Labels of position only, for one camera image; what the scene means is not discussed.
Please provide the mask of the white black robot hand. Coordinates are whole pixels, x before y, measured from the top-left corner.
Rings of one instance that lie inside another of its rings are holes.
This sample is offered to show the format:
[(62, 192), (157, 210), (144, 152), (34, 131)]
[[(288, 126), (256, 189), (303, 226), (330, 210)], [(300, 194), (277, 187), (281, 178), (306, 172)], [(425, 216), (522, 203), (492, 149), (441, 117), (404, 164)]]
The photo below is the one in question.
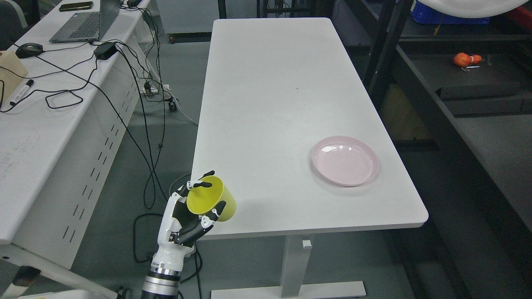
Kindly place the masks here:
[(151, 270), (158, 273), (181, 272), (185, 255), (192, 252), (194, 242), (219, 221), (226, 201), (217, 203), (204, 215), (190, 212), (187, 206), (189, 192), (193, 189), (211, 189), (212, 183), (207, 182), (206, 178), (214, 174), (215, 171), (211, 170), (197, 180), (186, 182), (169, 197), (158, 230), (158, 250), (152, 259)]

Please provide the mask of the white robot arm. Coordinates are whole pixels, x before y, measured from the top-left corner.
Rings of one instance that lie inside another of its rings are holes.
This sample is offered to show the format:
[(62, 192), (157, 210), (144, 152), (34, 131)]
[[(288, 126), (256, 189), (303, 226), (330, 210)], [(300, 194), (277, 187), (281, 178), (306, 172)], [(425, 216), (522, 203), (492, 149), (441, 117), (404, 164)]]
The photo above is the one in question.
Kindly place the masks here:
[(151, 267), (141, 288), (141, 299), (177, 299), (181, 272)]

